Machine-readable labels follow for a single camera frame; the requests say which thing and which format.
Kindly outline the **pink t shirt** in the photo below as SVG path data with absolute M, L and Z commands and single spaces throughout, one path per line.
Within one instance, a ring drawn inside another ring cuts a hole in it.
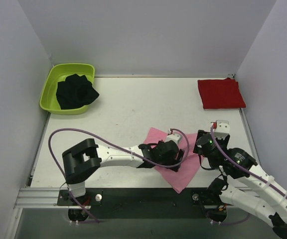
M 167 133 L 159 129 L 151 127 L 148 131 L 144 144 L 157 143 L 160 140 L 165 141 Z M 200 168 L 198 154 L 193 153 L 194 144 L 197 138 L 196 133 L 186 135 L 189 141 L 189 153 L 184 162 L 180 165 L 177 172 L 163 167 L 155 166 L 155 170 L 161 174 L 163 179 L 177 192 L 178 194 L 185 189 L 191 182 L 195 174 Z

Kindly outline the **red t shirt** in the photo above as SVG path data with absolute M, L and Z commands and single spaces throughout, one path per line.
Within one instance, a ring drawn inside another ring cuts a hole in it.
M 198 91 L 205 110 L 246 107 L 239 83 L 235 79 L 198 80 Z

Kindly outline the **green plastic basin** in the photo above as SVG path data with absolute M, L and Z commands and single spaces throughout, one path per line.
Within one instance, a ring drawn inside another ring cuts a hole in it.
M 88 106 L 76 109 L 62 110 L 57 101 L 56 92 L 59 82 L 64 82 L 66 77 L 77 74 L 85 75 L 87 80 L 94 84 L 95 68 L 85 63 L 64 63 L 53 66 L 50 70 L 39 100 L 40 107 L 56 115 L 80 115 L 88 110 Z

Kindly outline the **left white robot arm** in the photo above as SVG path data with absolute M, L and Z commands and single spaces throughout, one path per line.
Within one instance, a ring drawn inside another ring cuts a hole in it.
M 78 143 L 62 153 L 69 200 L 75 205 L 85 202 L 85 181 L 100 167 L 153 168 L 159 165 L 177 172 L 184 157 L 184 150 L 178 143 L 178 139 L 167 139 L 121 149 L 98 145 L 93 138 Z

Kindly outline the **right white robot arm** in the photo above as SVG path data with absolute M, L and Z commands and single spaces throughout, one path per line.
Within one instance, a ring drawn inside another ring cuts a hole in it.
M 268 175 L 254 157 L 241 148 L 228 149 L 229 134 L 199 130 L 194 152 L 208 160 L 222 177 L 208 186 L 210 195 L 238 207 L 267 223 L 281 239 L 287 239 L 287 190 Z

